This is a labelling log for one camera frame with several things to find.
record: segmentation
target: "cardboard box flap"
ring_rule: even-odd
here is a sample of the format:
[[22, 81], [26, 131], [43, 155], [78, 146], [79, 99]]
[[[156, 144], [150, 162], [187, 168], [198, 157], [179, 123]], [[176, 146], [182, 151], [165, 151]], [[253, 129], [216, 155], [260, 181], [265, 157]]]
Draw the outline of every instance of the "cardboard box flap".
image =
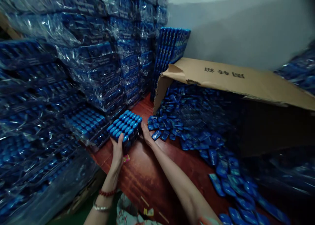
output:
[[163, 76], [182, 83], [230, 91], [246, 98], [290, 104], [315, 111], [315, 97], [270, 71], [258, 71], [223, 63], [181, 58]]

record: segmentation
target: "white wall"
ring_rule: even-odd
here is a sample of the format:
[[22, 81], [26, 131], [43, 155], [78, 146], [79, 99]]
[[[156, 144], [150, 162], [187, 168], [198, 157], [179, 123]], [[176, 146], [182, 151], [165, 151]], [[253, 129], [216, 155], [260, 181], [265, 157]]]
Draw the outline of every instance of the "white wall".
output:
[[313, 0], [169, 0], [167, 26], [191, 29], [184, 56], [276, 69], [315, 38]]

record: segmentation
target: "finger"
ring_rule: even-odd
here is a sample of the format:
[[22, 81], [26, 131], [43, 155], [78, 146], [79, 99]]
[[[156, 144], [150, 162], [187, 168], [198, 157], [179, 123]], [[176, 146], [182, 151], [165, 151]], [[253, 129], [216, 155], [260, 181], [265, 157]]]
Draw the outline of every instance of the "finger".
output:
[[123, 139], [124, 139], [124, 134], [121, 133], [120, 136], [119, 136], [119, 138], [118, 138], [118, 145], [120, 145], [120, 146], [122, 145]]
[[149, 131], [147, 125], [143, 121], [141, 122], [141, 129], [142, 131]]
[[116, 145], [117, 142], [111, 137], [111, 142], [113, 143], [113, 145]]

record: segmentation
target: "silver bracelet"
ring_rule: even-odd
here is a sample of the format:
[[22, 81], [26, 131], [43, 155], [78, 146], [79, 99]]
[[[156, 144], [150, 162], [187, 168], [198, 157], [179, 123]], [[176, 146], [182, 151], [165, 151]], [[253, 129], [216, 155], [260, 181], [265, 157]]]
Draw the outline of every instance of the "silver bracelet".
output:
[[96, 199], [94, 200], [94, 203], [93, 203], [93, 208], [96, 210], [96, 211], [100, 211], [100, 212], [105, 212], [105, 211], [108, 211], [111, 207], [100, 207], [100, 206], [97, 206], [95, 204], [96, 202]]

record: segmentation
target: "human arm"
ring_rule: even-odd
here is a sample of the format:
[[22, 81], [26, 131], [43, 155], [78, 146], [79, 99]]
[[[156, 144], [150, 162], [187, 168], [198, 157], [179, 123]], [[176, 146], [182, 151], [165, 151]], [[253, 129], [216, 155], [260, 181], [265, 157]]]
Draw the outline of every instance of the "human arm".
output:
[[[111, 141], [113, 143], [113, 160], [111, 168], [109, 169], [109, 172], [102, 186], [102, 191], [104, 192], [111, 192], [115, 190], [117, 187], [118, 177], [123, 163], [122, 153], [123, 137], [124, 137], [123, 134], [119, 136], [118, 143], [111, 138]], [[102, 195], [98, 195], [95, 204], [98, 207], [111, 207], [114, 196], [115, 195], [104, 197]], [[84, 225], [105, 225], [107, 223], [108, 217], [109, 210], [101, 212], [92, 208], [84, 222]]]
[[153, 150], [153, 153], [161, 165], [168, 181], [178, 196], [190, 224], [197, 224], [198, 219], [202, 216], [212, 218], [219, 224], [222, 224], [189, 177], [155, 143], [149, 134], [147, 125], [144, 122], [141, 123], [141, 128], [147, 145]]

